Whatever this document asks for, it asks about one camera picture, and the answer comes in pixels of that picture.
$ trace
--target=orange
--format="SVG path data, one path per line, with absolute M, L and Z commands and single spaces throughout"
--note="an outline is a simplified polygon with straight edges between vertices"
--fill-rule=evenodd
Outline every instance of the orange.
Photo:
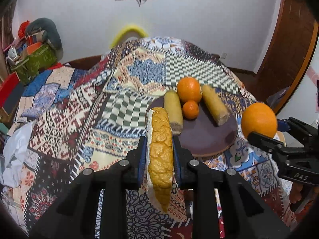
M 202 99 L 202 91 L 199 82 L 192 77 L 184 77 L 177 84 L 177 94 L 182 102 L 195 101 Z
M 183 105 L 183 115 L 189 120 L 197 118 L 198 112 L 198 104 L 195 101 L 188 101 Z
M 256 102 L 242 114 L 241 130 L 246 138 L 253 131 L 273 138 L 277 131 L 275 113 L 266 104 Z

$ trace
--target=white cloth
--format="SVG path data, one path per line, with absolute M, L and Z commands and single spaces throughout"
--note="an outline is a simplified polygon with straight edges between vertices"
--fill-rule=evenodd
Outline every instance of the white cloth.
M 16 188 L 20 184 L 23 161 L 27 154 L 32 126 L 33 122 L 30 122 L 19 128 L 4 146 L 4 159 L 0 159 L 0 182 L 3 185 Z

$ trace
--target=silver screw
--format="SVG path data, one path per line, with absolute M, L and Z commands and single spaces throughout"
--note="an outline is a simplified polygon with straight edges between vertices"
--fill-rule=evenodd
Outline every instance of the silver screw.
M 127 166 L 130 162 L 126 159 L 120 160 L 120 165 L 121 166 Z
M 196 159 L 192 159 L 192 160 L 189 161 L 189 164 L 191 166 L 197 166 L 197 165 L 199 165 L 199 161 L 197 161 Z
M 86 168 L 83 170 L 84 175 L 90 175 L 91 173 L 92 173 L 92 169 L 90 169 L 90 168 Z
M 233 169 L 233 168 L 228 168 L 228 169 L 226 170 L 226 172 L 227 172 L 229 175 L 231 175 L 231 176 L 234 176 L 234 175 L 236 174 L 236 171 L 235 171 L 235 169 Z

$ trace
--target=patterned bedspread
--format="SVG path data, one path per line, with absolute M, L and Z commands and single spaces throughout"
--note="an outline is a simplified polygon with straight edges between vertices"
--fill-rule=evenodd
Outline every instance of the patterned bedspread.
M 183 40 L 155 37 L 113 48 L 87 73 L 69 67 L 47 70 L 26 89 L 11 134 L 23 123 L 36 120 L 21 184 L 3 193 L 19 225 L 30 230 L 83 169 L 103 170 L 125 158 L 145 134 L 147 107 L 184 76 L 216 87 L 237 116 L 234 145 L 203 161 L 222 171 L 235 168 L 288 226 L 295 222 L 288 199 L 291 184 L 276 176 L 271 157 L 249 145 L 241 132 L 242 112 L 255 98 L 216 55 Z M 191 206 L 176 184 L 166 215 L 149 204 L 146 186 L 126 191 L 126 199 L 129 238 L 190 238 L 192 217 L 186 210 Z M 222 224 L 220 206 L 218 210 Z

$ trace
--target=green storage box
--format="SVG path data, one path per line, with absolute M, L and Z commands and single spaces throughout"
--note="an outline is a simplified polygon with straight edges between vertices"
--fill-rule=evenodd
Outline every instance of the green storage box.
M 32 54 L 28 55 L 19 65 L 11 68 L 16 71 L 21 82 L 29 84 L 38 74 L 39 69 L 47 69 L 57 61 L 53 49 L 44 43 Z

